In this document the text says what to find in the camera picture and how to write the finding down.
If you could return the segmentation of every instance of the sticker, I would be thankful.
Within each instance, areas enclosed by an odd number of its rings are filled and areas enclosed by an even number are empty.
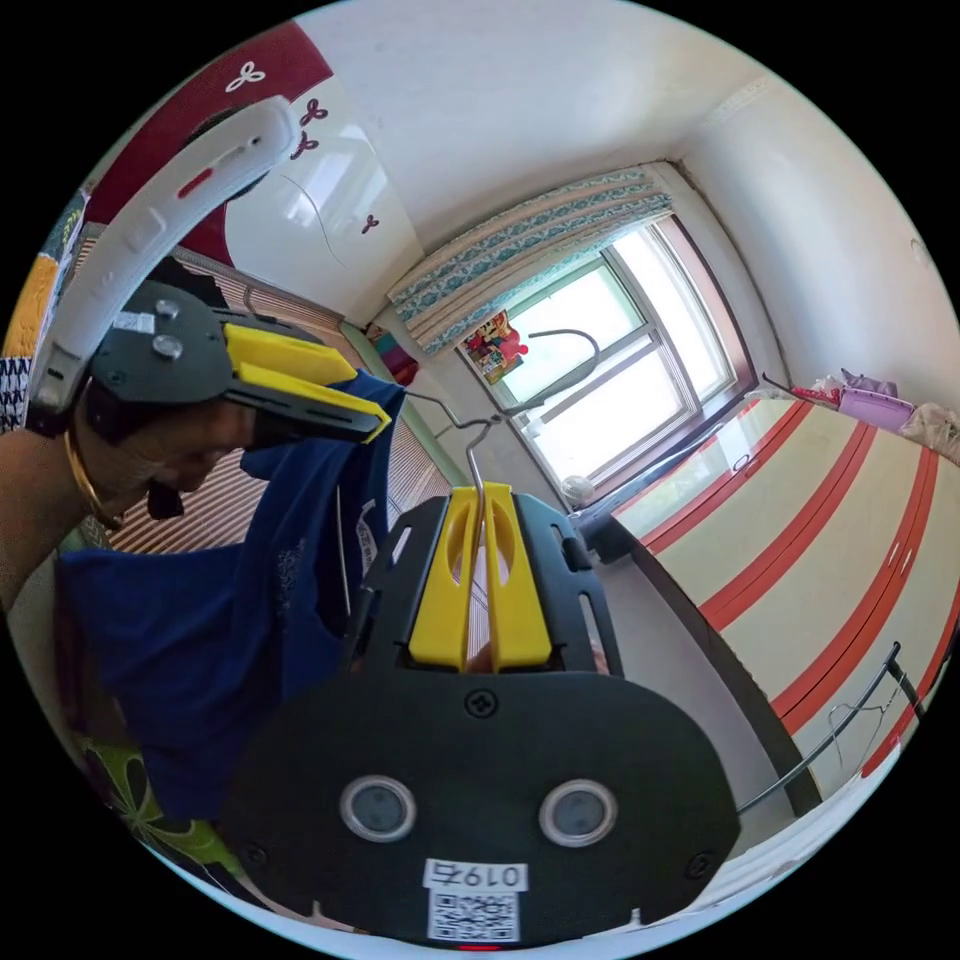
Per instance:
[[[364,575],[369,573],[373,561],[377,558],[377,541],[373,537],[373,531],[364,519],[376,505],[376,500],[365,503],[360,511],[360,519],[357,521],[357,540],[360,541],[360,556],[363,560]]]
[[[518,943],[519,899],[516,893],[431,890],[427,937],[447,943]]]
[[[423,868],[423,885],[453,893],[526,893],[527,865],[429,859]]]
[[[152,313],[129,313],[121,310],[113,321],[114,330],[132,330],[134,333],[147,333],[153,336],[156,318]]]

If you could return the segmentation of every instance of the blue patterned curtain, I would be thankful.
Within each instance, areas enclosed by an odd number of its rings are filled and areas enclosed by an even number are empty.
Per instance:
[[[30,385],[30,357],[0,357],[0,433],[23,420]]]
[[[452,349],[624,234],[668,216],[670,206],[643,167],[579,180],[468,230],[387,296],[427,354]]]

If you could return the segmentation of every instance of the qr code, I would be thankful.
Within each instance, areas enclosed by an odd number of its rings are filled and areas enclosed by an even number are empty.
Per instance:
[[[516,943],[520,939],[517,894],[430,891],[431,940],[458,943]]]

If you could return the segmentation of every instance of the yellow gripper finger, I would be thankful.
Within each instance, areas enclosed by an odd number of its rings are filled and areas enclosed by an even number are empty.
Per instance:
[[[479,545],[479,496],[456,487],[450,497],[437,549],[427,574],[410,656],[420,664],[463,672],[467,663],[470,595]],[[459,561],[460,574],[457,577]]]
[[[483,489],[493,669],[542,666],[553,647],[510,487],[485,483]]]
[[[364,443],[376,439],[390,417],[371,400],[327,386],[353,380],[357,371],[332,347],[236,324],[223,325],[227,353],[241,383],[343,407],[376,417],[380,425]]]

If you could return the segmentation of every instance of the person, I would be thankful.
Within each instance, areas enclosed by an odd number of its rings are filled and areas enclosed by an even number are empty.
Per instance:
[[[164,416],[112,446],[87,424],[81,399],[68,433],[0,436],[0,606],[88,515],[120,516],[159,480],[199,489],[217,462],[253,442],[253,410],[217,401]]]

